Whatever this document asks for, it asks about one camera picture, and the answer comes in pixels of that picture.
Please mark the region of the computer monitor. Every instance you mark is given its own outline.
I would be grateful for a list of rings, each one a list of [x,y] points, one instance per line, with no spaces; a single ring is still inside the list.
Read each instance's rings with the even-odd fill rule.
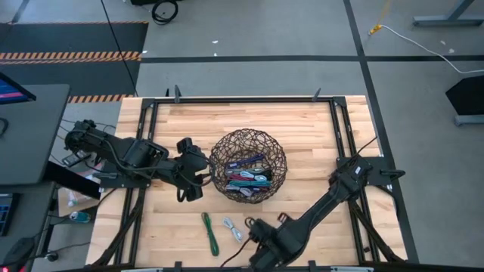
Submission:
[[[23,86],[0,72],[0,104],[35,101],[36,96]]]

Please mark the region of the black remote control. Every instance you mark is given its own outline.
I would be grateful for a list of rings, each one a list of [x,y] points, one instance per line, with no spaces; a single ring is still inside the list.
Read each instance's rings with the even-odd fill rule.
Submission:
[[[72,153],[69,156],[64,157],[61,162],[68,168],[73,167],[80,162],[86,161],[92,155],[83,150],[79,150],[76,153]]]

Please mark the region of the dark grey side desk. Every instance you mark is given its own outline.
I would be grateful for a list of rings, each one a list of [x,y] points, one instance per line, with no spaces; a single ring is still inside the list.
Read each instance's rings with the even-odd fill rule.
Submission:
[[[36,254],[39,233],[45,227],[54,189],[55,183],[50,181],[31,185],[0,186],[0,193],[19,194],[7,235],[0,236],[0,264],[19,259],[16,257],[5,262],[7,253],[22,238],[34,236],[34,250],[31,256]]]

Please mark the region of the black computer mouse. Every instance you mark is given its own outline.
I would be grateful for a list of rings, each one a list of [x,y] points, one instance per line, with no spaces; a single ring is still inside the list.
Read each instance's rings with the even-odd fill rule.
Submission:
[[[33,257],[35,240],[31,237],[19,239],[8,251],[0,272],[25,272],[26,263]]]

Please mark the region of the black hazard-striped floor mat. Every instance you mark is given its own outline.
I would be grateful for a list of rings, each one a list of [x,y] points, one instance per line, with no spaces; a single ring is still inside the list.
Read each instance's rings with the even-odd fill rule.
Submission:
[[[0,72],[21,85],[65,84],[69,102],[134,97],[146,21],[0,23]]]

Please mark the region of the teal bottle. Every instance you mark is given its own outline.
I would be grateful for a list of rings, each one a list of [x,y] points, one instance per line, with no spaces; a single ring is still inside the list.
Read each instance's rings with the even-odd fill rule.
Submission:
[[[69,215],[69,219],[71,221],[76,222],[76,223],[86,224],[86,223],[90,222],[91,215],[87,212],[72,212]]]

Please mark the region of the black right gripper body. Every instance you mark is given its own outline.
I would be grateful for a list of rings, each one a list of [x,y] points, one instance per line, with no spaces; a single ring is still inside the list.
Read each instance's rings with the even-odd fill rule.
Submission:
[[[274,268],[279,263],[279,248],[274,243],[275,228],[264,221],[250,221],[250,239],[258,244],[250,257],[251,268]]]

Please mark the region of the laptop keyboard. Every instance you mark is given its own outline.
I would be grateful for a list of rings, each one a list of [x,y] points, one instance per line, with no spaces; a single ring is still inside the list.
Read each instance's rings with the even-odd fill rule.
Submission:
[[[8,234],[18,198],[18,193],[0,193],[0,236]]]

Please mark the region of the black stand on grey foot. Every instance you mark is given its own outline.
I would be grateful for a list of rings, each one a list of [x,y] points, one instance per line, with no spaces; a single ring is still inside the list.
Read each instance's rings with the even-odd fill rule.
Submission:
[[[484,125],[484,76],[462,79],[445,95],[457,113],[456,126]]]

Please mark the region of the cardboard box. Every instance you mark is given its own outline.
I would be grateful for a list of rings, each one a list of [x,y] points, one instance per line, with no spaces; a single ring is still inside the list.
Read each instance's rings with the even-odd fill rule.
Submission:
[[[74,190],[61,187],[57,190],[57,206],[59,216],[67,216],[72,212],[79,212],[96,206],[97,199],[85,196]]]

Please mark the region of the dark brown wire basket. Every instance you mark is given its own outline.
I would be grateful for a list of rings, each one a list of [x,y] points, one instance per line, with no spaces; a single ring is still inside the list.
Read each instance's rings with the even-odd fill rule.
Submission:
[[[268,133],[242,128],[212,147],[209,172],[217,191],[228,199],[257,204],[277,193],[284,183],[287,157]]]

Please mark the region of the grey desk leg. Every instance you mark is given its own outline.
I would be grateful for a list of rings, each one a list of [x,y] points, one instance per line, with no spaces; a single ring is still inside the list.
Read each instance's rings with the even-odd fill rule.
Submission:
[[[464,16],[464,12],[474,3],[474,1],[475,0],[459,0],[447,14],[413,17],[412,23],[414,26],[420,27],[481,26],[484,24],[484,17]]]

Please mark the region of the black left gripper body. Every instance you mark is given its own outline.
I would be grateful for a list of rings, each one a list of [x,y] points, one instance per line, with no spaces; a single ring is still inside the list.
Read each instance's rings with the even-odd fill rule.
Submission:
[[[181,176],[189,184],[195,187],[204,187],[209,183],[208,181],[203,181],[203,179],[206,177],[205,175],[197,175],[197,172],[205,170],[208,167],[208,159],[200,150],[189,150],[179,157],[175,157],[175,161],[181,163],[183,166]]]

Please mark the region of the black desk crossbar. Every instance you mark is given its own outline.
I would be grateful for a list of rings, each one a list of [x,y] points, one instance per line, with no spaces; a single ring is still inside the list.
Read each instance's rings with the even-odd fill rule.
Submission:
[[[44,179],[53,181],[62,187],[74,190],[82,195],[89,196],[92,199],[99,200],[101,198],[101,192],[99,191],[100,186],[98,183],[84,178],[83,176],[53,162],[47,162]]]

